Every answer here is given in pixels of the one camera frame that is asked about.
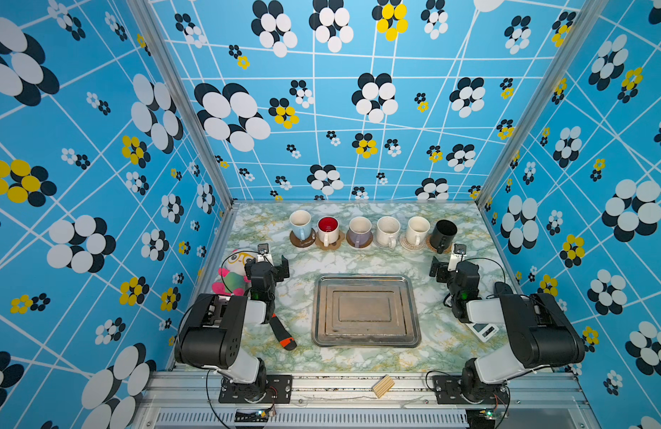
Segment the rattan round coaster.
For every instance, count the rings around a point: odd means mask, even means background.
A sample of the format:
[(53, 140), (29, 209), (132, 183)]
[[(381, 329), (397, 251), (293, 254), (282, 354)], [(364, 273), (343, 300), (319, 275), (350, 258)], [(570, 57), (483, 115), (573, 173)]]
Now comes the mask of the rattan round coaster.
[(439, 250), (439, 248), (432, 246), (431, 238), (432, 238), (432, 235), (429, 234), (427, 236), (427, 238), (425, 239), (425, 245), (427, 246), (427, 248), (429, 248), (429, 250), (432, 250), (433, 252), (435, 252), (437, 254), (448, 254), (448, 253), (452, 252), (454, 244), (450, 244), (450, 246), (448, 246), (448, 248), (445, 248), (445, 250)]

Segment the black mug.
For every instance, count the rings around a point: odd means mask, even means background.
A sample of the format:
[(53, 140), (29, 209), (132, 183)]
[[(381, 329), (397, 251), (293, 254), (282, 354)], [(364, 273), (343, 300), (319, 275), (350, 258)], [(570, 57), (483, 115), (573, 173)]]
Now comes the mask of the black mug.
[(441, 219), (435, 224), (431, 235), (432, 246), (445, 250), (453, 243), (457, 235), (457, 225), (450, 220)]

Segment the dark brown round coaster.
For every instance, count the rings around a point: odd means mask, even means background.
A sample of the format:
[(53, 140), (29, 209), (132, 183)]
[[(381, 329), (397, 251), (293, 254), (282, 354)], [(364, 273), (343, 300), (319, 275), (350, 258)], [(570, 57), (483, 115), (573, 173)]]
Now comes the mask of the dark brown round coaster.
[(308, 248), (314, 245), (316, 241), (316, 231), (312, 230), (311, 235), (307, 237), (305, 240), (298, 239), (298, 237), (294, 234), (294, 232), (291, 232), (289, 234), (289, 240), (290, 243), (296, 248)]

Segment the multicolour woven round coaster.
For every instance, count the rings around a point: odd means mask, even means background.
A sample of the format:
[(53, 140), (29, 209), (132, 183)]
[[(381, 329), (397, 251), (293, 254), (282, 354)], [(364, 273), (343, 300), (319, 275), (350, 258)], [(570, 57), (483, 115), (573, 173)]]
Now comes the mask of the multicolour woven round coaster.
[(418, 250), (422, 250), (425, 247), (425, 243), (421, 242), (420, 244), (416, 244), (416, 245), (410, 244), (407, 240), (407, 235), (401, 234), (400, 246), (402, 246), (402, 248), (408, 251), (418, 251)]

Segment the white mug back row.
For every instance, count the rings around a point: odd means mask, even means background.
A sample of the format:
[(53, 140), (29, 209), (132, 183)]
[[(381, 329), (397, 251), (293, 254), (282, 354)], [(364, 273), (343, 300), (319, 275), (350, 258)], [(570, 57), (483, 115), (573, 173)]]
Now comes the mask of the white mug back row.
[(410, 244), (425, 243), (425, 239), (430, 232), (430, 222), (423, 216), (413, 216), (407, 223), (407, 240)]

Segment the light blue mug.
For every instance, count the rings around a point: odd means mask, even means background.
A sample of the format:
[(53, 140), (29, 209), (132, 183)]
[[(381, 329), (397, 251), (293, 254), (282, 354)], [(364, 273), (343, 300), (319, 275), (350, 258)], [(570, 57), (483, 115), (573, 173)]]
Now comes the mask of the light blue mug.
[(299, 241), (305, 241), (311, 237), (312, 225), (311, 215), (306, 210), (297, 210), (289, 216), (291, 232)]

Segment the red interior mug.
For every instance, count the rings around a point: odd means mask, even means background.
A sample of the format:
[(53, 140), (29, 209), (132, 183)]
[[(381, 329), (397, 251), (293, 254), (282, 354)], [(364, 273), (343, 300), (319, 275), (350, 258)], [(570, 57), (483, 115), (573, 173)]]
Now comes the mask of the red interior mug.
[(324, 248), (330, 248), (339, 240), (339, 221), (332, 216), (325, 216), (317, 224), (317, 237)]

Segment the purple mug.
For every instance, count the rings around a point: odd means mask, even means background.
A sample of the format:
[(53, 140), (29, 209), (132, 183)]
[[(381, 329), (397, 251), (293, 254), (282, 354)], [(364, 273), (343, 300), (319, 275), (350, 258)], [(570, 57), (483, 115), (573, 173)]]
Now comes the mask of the purple mug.
[(372, 232), (372, 222), (364, 216), (354, 217), (349, 223), (348, 231), (355, 232), (355, 234)]

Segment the cork paw print coaster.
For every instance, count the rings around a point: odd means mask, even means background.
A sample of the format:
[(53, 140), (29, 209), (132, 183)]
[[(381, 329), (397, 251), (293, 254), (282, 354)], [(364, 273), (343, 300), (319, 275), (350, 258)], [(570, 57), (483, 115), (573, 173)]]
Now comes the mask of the cork paw print coaster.
[(324, 251), (338, 250), (341, 247), (342, 243), (345, 241), (345, 239), (346, 239), (346, 235), (344, 234), (344, 232), (340, 232), (339, 239), (337, 239), (337, 241), (335, 241), (334, 243), (330, 243), (328, 246), (324, 246), (323, 240), (321, 240), (319, 237), (316, 238), (314, 243), (316, 244), (316, 247), (319, 248), (320, 250), (324, 250)]

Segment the brown wooden round coaster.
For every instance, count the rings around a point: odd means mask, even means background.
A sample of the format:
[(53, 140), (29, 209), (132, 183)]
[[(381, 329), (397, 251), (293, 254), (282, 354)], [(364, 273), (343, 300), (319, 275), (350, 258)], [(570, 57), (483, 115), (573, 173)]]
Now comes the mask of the brown wooden round coaster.
[(371, 232), (365, 234), (355, 234), (355, 232), (348, 231), (346, 241), (351, 248), (362, 250), (368, 248), (373, 242), (373, 234)]

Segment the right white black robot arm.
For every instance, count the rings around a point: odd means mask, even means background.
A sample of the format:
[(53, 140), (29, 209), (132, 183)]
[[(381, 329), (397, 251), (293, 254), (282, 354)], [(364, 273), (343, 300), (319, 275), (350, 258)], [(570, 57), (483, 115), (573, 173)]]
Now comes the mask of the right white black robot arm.
[(465, 325), (502, 327), (508, 343), (482, 357), (466, 361), (459, 377), (460, 395), (471, 403), (500, 398), (512, 379), (538, 369), (578, 364), (586, 351), (582, 337), (568, 321), (554, 296), (516, 294), (496, 282), (490, 299), (479, 295), (479, 266), (461, 260), (456, 268), (432, 260), (430, 277), (448, 287), (453, 316)]

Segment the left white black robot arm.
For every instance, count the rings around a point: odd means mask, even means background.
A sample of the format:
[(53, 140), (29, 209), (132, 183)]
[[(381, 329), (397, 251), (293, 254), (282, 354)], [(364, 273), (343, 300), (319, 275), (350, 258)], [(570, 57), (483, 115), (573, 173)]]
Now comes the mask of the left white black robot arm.
[(275, 314), (275, 288), (289, 278), (289, 261), (283, 257), (275, 266), (259, 254), (244, 266), (244, 291), (228, 295), (226, 286), (215, 293), (202, 293), (178, 325), (175, 360), (178, 363), (215, 371), (221, 375), (221, 403), (288, 403), (289, 375), (268, 375), (264, 361), (241, 349), (247, 326), (269, 325), (284, 350), (297, 343)]

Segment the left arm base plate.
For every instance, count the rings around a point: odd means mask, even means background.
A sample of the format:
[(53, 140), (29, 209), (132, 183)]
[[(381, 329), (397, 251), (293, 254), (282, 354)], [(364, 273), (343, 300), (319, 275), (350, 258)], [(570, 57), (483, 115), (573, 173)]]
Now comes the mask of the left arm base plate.
[(221, 381), (218, 402), (221, 404), (289, 404), (292, 393), (291, 375), (266, 375), (253, 384), (236, 384), (228, 378)]

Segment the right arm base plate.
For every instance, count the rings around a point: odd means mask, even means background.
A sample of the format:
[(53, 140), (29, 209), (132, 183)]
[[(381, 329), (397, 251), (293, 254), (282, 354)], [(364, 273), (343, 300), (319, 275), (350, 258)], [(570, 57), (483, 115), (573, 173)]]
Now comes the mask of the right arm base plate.
[(493, 384), (475, 388), (464, 394), (460, 376), (434, 375), (432, 389), (439, 405), (507, 405), (510, 400), (509, 390), (505, 385)]

